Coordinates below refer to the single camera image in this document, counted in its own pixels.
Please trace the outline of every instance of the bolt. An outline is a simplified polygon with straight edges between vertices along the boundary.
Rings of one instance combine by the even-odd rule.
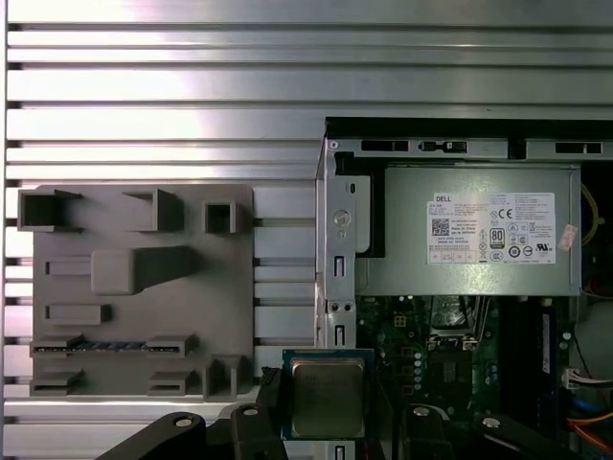
[[[427,407],[416,407],[415,409],[413,409],[413,413],[418,417],[427,417],[428,415],[430,415],[430,409],[428,409]]]
[[[174,421],[174,425],[180,428],[185,428],[186,426],[190,426],[192,424],[192,419],[188,419],[187,417],[183,417],[179,420]]]
[[[491,417],[486,417],[483,419],[483,425],[488,428],[499,428],[501,423],[498,419],[492,419]]]
[[[347,225],[349,225],[349,222],[352,221],[352,215],[344,209],[339,209],[334,213],[332,220],[334,220],[336,226],[346,227]]]

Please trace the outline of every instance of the barcode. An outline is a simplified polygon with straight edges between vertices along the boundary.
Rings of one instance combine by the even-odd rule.
[[[433,218],[432,219],[432,236],[433,237],[448,237],[449,236],[449,219],[448,218]]]

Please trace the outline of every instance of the power supply label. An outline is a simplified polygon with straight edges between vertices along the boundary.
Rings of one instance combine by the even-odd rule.
[[[434,194],[429,264],[555,264],[554,194]]]

